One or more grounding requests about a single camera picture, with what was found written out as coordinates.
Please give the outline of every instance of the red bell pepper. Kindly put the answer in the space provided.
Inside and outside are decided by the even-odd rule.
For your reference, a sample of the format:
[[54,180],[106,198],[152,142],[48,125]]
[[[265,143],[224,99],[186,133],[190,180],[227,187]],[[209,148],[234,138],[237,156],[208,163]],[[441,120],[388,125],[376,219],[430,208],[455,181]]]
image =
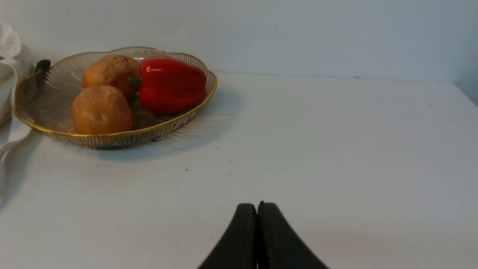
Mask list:
[[187,109],[206,96],[207,77],[194,65],[168,57],[154,56],[140,62],[140,102],[144,109],[166,115]]

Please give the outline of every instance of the white towel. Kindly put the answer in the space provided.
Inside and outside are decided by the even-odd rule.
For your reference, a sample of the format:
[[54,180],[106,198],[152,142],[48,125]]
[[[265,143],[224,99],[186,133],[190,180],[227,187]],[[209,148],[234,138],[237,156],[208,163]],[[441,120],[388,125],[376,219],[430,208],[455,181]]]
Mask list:
[[0,145],[0,204],[7,192],[8,179],[5,174],[4,156],[21,142],[31,128],[12,117],[15,89],[19,82],[33,72],[33,58],[30,50],[22,45],[19,35],[10,25],[0,24],[0,128],[10,118],[11,127],[8,141]]

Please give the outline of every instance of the wire fruit basket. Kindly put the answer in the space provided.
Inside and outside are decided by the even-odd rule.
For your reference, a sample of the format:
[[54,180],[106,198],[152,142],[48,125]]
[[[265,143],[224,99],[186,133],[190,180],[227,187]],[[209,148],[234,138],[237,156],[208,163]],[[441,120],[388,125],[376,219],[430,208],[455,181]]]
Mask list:
[[[170,56],[200,67],[207,76],[206,96],[195,107],[177,114],[155,116],[141,107],[139,97],[130,101],[133,129],[127,132],[88,135],[77,134],[71,106],[82,90],[85,69],[106,54],[122,54],[138,61],[157,55]],[[125,47],[109,52],[86,52],[67,57],[44,72],[26,78],[15,92],[13,111],[17,118],[40,133],[75,145],[107,148],[125,147],[170,134],[193,120],[211,99],[217,88],[216,75],[199,58],[186,53],[168,53],[150,47]]]

